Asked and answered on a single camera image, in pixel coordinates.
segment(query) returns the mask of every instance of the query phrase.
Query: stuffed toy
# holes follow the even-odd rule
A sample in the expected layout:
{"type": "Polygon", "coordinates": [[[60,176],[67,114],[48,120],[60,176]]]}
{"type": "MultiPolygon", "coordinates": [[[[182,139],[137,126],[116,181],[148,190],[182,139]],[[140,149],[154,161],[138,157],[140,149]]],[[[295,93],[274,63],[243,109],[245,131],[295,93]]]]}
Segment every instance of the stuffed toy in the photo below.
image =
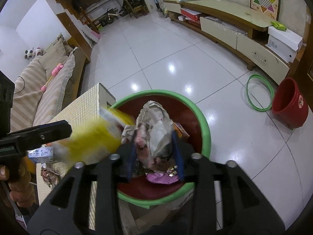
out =
{"type": "Polygon", "coordinates": [[[50,77],[50,79],[47,81],[46,84],[44,84],[44,86],[41,87],[41,91],[45,92],[47,90],[48,84],[50,83],[50,81],[58,74],[58,72],[63,68],[63,64],[59,63],[57,65],[57,67],[55,67],[52,71],[52,76],[50,77]]]}
{"type": "Polygon", "coordinates": [[[43,56],[42,48],[36,48],[36,50],[35,50],[35,57],[36,56],[43,56]]]}
{"type": "Polygon", "coordinates": [[[25,50],[25,59],[27,60],[32,60],[35,56],[33,53],[34,48],[32,48],[31,50],[25,50]]]}

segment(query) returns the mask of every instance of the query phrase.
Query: hand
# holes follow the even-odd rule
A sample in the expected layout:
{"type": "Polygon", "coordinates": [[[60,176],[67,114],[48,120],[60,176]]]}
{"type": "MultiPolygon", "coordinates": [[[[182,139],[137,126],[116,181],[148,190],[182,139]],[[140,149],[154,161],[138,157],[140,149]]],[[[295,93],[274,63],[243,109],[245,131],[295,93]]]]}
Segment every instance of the hand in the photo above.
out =
{"type": "MultiPolygon", "coordinates": [[[[18,206],[28,208],[33,204],[35,197],[32,193],[33,186],[29,183],[31,176],[23,160],[21,161],[18,172],[20,179],[15,183],[9,182],[9,188],[12,190],[10,192],[10,198],[17,202],[18,206]]],[[[9,176],[9,169],[6,166],[0,165],[0,180],[6,181],[9,179],[9,176]]]]}

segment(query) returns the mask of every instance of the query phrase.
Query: screw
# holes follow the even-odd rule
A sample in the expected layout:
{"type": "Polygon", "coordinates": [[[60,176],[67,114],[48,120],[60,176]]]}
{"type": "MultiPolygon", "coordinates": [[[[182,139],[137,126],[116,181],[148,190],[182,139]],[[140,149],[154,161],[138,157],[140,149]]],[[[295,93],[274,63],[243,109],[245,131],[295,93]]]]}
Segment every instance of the screw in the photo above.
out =
{"type": "Polygon", "coordinates": [[[229,160],[226,165],[229,167],[229,168],[235,168],[237,166],[237,163],[233,160],[229,160]]]}
{"type": "Polygon", "coordinates": [[[191,154],[191,158],[195,159],[195,160],[199,160],[199,159],[202,158],[202,154],[200,154],[200,153],[193,153],[193,154],[191,154]]]}
{"type": "Polygon", "coordinates": [[[75,165],[74,165],[74,167],[76,168],[76,169],[81,169],[81,168],[83,168],[85,166],[85,164],[83,163],[83,162],[77,162],[77,163],[75,163],[75,165]]]}
{"type": "Polygon", "coordinates": [[[110,160],[118,160],[120,158],[120,155],[119,154],[111,154],[109,156],[110,160]]]}

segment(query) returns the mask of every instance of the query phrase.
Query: striped sofa cover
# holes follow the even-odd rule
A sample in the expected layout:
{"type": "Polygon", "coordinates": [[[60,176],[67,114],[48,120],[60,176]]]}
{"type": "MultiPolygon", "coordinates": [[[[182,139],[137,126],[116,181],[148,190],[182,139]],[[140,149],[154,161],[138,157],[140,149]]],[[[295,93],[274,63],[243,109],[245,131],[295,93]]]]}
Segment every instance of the striped sofa cover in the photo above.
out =
{"type": "Polygon", "coordinates": [[[71,53],[43,93],[41,87],[47,81],[46,70],[37,58],[29,63],[15,82],[11,132],[49,123],[61,111],[65,88],[74,67],[75,57],[71,53]]]}

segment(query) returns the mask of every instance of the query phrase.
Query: cabinet drawer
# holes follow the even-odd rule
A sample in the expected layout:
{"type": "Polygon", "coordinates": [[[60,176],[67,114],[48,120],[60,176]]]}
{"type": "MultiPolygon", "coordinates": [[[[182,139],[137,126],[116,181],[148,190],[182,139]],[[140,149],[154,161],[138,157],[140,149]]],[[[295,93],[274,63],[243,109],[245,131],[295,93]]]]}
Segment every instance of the cabinet drawer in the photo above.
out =
{"type": "Polygon", "coordinates": [[[237,50],[264,70],[277,84],[281,83],[289,71],[282,60],[243,34],[237,36],[237,50]]]}
{"type": "Polygon", "coordinates": [[[169,3],[169,2],[166,2],[164,4],[165,4],[165,7],[167,8],[168,11],[173,11],[173,12],[181,14],[181,12],[180,12],[180,8],[181,8],[180,4],[169,3]]]}
{"type": "Polygon", "coordinates": [[[232,48],[236,49],[237,44],[237,32],[229,29],[222,24],[209,20],[204,17],[200,17],[201,30],[228,44],[232,48]]]}

